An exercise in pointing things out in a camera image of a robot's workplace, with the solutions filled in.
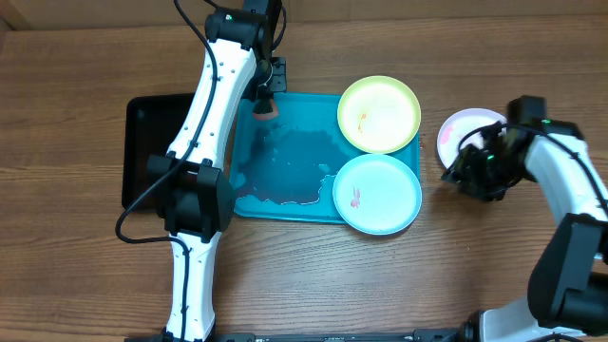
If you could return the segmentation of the orange green scrub sponge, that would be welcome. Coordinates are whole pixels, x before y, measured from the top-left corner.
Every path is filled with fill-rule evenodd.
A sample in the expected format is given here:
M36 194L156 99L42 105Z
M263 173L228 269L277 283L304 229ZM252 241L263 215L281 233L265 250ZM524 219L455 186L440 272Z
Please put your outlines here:
M270 121L277 118L279 110L273 98L258 100L253 108L253 116L258 121Z

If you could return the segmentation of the white plate with red stain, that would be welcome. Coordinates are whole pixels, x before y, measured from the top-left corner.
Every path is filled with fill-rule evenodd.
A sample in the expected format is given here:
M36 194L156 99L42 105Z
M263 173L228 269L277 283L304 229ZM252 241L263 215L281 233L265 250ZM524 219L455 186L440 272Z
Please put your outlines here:
M453 164L457 157L458 144L466 134L495 122L505 124L506 117L485 108L467 108L451 115L441 126L436 142L443 167L449 168Z

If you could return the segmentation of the light blue plate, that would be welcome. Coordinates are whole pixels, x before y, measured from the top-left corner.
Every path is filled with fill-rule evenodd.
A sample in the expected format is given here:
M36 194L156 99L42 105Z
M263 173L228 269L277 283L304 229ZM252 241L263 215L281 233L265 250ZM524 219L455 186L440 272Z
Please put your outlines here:
M338 171L332 199L340 217L355 230L387 236L406 230L422 207L422 187L409 166L382 154L366 154Z

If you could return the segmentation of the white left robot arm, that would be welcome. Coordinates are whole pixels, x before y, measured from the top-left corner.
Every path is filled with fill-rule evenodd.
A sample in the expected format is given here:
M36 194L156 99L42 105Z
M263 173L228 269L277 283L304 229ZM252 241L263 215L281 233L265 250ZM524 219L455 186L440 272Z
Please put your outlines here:
M236 193L224 174L228 138L242 100L272 110L284 90L284 61L273 54L286 20L279 0L217 7L197 33L204 66L184 122L162 156L146 166L148 194L164 221L173 252L173 299L161 341L209 341L216 323L213 281L221 234Z

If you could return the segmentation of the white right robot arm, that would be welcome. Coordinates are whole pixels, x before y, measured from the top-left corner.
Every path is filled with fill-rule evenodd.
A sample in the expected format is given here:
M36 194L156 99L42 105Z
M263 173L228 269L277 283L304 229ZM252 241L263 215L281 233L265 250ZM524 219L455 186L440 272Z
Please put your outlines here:
M462 137L443 174L461 193L502 200L522 180L537 183L556 231L528 280L524 298L473 314L455 341L578 341L607 333L607 188L575 123L552 120L542 97L508 103L505 122Z

